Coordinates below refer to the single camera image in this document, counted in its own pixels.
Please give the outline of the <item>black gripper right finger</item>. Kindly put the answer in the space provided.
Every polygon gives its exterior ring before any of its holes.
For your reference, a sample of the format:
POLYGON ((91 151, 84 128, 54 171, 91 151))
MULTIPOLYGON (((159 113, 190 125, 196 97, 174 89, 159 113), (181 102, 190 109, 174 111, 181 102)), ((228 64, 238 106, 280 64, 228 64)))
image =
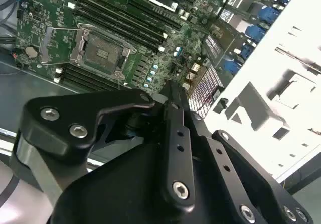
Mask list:
POLYGON ((186 90, 179 88, 192 149, 219 186, 206 184, 207 197, 217 201, 223 223, 313 223, 310 214, 226 131, 210 133, 190 110, 186 90))

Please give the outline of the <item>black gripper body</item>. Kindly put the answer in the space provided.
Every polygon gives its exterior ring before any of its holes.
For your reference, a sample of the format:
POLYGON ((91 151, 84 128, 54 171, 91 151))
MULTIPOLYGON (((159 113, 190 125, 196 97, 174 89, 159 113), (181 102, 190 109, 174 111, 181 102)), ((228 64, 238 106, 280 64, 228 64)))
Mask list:
POLYGON ((162 143, 149 140, 72 183, 51 223, 223 223, 219 197, 205 187, 219 186, 184 121, 167 123, 162 143))

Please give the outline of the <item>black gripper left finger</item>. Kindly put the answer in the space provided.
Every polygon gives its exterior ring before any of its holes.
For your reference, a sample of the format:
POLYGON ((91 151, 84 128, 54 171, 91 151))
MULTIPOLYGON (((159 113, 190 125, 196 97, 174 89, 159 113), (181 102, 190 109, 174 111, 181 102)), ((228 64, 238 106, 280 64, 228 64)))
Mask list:
POLYGON ((30 169, 55 207, 72 183, 91 173, 88 157, 106 139, 162 143, 167 123, 183 124, 179 88, 170 81, 157 98, 127 89, 31 99, 14 145, 17 165, 30 169))

